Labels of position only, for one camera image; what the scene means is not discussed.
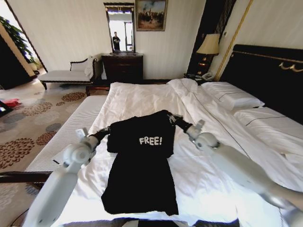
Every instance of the painting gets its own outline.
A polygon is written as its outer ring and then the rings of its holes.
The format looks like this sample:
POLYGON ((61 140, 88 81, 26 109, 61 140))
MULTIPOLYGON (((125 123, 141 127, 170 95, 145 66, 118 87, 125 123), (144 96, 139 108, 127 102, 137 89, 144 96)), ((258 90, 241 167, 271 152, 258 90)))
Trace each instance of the painting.
POLYGON ((136 0, 137 31, 165 31, 168 0, 136 0))

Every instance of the patterned carpet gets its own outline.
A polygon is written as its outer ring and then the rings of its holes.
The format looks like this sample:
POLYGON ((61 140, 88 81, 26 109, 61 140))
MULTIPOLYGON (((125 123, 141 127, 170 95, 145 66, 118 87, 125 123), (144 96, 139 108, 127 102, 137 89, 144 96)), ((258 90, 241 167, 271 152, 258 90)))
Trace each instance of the patterned carpet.
MULTIPOLYGON (((0 90, 0 100, 20 102, 0 118, 0 172, 24 171, 85 97, 85 85, 48 84, 45 91, 37 79, 0 90)), ((9 226, 36 194, 25 183, 0 184, 0 227, 9 226)))

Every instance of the headboard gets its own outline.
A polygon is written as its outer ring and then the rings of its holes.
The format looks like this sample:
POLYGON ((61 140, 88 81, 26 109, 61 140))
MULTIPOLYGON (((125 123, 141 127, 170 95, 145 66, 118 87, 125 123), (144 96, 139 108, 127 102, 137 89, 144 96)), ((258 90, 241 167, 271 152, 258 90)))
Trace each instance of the headboard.
POLYGON ((220 81, 303 124, 303 50, 237 44, 220 81))

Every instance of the black t-shirt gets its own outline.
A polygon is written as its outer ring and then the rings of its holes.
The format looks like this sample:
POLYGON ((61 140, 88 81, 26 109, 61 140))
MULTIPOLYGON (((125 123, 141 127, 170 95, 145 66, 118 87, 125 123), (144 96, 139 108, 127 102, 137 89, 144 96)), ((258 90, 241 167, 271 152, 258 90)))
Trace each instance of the black t-shirt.
POLYGON ((178 214, 167 158, 173 154, 175 126, 162 110, 110 125, 108 152, 118 153, 101 199, 111 214, 164 211, 178 214))
POLYGON ((113 43, 114 43, 114 49, 115 50, 120 50, 120 39, 118 37, 113 37, 113 43))

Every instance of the green leaves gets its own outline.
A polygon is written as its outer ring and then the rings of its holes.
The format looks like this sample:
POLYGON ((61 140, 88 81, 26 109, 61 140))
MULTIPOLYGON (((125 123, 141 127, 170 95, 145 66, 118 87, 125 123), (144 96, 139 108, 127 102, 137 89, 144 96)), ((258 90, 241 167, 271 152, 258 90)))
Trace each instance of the green leaves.
POLYGON ((0 22, 4 26, 5 30, 7 31, 7 33, 11 37, 11 39, 14 41, 17 48, 22 53, 23 57, 26 59, 26 61, 28 63, 35 62, 34 58, 32 57, 33 54, 27 48, 27 44, 26 44, 27 40, 25 40, 24 38, 21 37, 21 34, 23 34, 23 32, 20 29, 18 29, 17 27, 11 25, 9 23, 9 20, 7 20, 1 16, 0 16, 0 22))

